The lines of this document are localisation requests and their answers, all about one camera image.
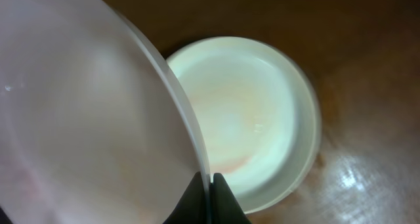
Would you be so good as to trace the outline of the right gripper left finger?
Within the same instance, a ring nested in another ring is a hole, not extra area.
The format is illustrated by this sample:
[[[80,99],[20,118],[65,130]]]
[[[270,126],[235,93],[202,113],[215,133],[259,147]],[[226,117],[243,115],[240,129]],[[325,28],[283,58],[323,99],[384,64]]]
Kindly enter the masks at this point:
[[[194,174],[175,209],[163,224],[206,224],[207,202],[201,173]]]

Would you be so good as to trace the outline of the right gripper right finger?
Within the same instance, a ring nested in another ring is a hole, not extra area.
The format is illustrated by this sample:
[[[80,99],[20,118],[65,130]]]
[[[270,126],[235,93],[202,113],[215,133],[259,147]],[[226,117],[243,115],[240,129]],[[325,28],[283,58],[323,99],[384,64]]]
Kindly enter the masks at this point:
[[[212,224],[251,224],[221,173],[213,175],[210,197]]]

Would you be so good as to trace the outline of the cream plate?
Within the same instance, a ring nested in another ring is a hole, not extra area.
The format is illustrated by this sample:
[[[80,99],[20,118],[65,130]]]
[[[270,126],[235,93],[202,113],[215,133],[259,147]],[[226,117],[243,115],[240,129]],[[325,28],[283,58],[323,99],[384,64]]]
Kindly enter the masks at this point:
[[[244,213],[277,204],[302,183],[322,119],[313,87],[287,55],[224,36],[193,42],[167,63],[198,120],[211,175],[223,175]]]

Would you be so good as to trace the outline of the pink plate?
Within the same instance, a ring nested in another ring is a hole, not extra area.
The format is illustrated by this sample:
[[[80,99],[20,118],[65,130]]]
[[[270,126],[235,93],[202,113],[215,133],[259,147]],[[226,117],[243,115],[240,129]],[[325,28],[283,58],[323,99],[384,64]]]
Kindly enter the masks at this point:
[[[159,51],[102,0],[1,0],[1,208],[13,223],[162,223],[209,163]]]

